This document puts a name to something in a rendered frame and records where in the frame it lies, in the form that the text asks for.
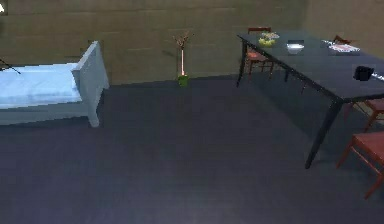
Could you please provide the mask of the bare plant in green pot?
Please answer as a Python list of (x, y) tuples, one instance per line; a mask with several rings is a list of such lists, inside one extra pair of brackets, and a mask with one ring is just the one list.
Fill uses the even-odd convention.
[(193, 36), (193, 33), (190, 31), (186, 31), (184, 34), (182, 34), (179, 37), (173, 37), (175, 40), (175, 43), (180, 50), (180, 73), (177, 75), (177, 81), (180, 87), (186, 87), (188, 85), (189, 76), (185, 71), (185, 47), (190, 39), (190, 37)]

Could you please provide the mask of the yellow bowl of fruit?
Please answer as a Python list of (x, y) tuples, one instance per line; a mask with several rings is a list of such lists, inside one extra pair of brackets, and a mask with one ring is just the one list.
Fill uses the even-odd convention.
[(266, 32), (262, 33), (259, 38), (259, 43), (263, 46), (272, 46), (276, 43), (276, 40), (279, 39), (280, 36), (274, 32)]

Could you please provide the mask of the white bowl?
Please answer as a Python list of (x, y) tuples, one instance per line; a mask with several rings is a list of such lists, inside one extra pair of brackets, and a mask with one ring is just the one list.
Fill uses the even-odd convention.
[(304, 49), (304, 46), (301, 44), (288, 44), (287, 51), (289, 54), (296, 55)]

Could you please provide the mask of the black dining table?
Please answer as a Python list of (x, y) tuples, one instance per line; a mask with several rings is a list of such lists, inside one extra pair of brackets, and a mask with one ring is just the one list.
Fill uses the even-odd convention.
[[(301, 30), (280, 31), (280, 38), (271, 47), (263, 48), (256, 35), (240, 33), (241, 55), (248, 47), (272, 59), (285, 70), (285, 75), (295, 76), (308, 86), (331, 99), (324, 121), (316, 135), (305, 163), (310, 168), (321, 144), (343, 105), (369, 99), (384, 98), (384, 81), (372, 78), (357, 81), (353, 78), (357, 66), (367, 66), (384, 75), (384, 60), (360, 52), (355, 56), (333, 54), (321, 39)], [(296, 55), (289, 54), (288, 44), (301, 44), (304, 49)]]

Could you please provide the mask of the pale blue bed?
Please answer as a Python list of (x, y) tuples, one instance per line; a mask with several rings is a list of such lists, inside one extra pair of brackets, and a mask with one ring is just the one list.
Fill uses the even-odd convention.
[(97, 108), (109, 81), (98, 41), (76, 63), (13, 66), (0, 71), (0, 125), (86, 117), (100, 124)]

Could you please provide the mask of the white red printed paper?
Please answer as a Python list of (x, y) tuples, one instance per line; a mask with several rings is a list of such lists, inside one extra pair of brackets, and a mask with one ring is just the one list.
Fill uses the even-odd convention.
[(328, 45), (329, 49), (332, 49), (337, 52), (341, 53), (350, 53), (350, 52), (359, 52), (360, 49), (348, 44), (336, 44), (335, 42), (326, 41), (324, 40), (324, 43)]

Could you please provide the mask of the black mug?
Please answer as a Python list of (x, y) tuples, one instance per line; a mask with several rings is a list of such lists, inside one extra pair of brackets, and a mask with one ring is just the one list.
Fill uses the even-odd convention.
[(374, 69), (371, 67), (357, 66), (353, 78), (358, 81), (368, 81), (373, 73)]

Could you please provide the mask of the thin black rod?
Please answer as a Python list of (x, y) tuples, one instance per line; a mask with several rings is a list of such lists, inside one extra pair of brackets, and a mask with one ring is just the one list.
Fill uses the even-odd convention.
[(2, 63), (2, 67), (0, 66), (0, 71), (3, 71), (3, 70), (5, 70), (5, 69), (12, 69), (12, 70), (14, 70), (15, 72), (17, 72), (18, 74), (21, 74), (21, 72), (20, 71), (18, 71), (16, 68), (14, 68), (12, 65), (10, 65), (10, 64), (8, 64), (7, 62), (5, 62), (4, 60), (2, 60), (1, 58), (0, 58), (0, 62)]

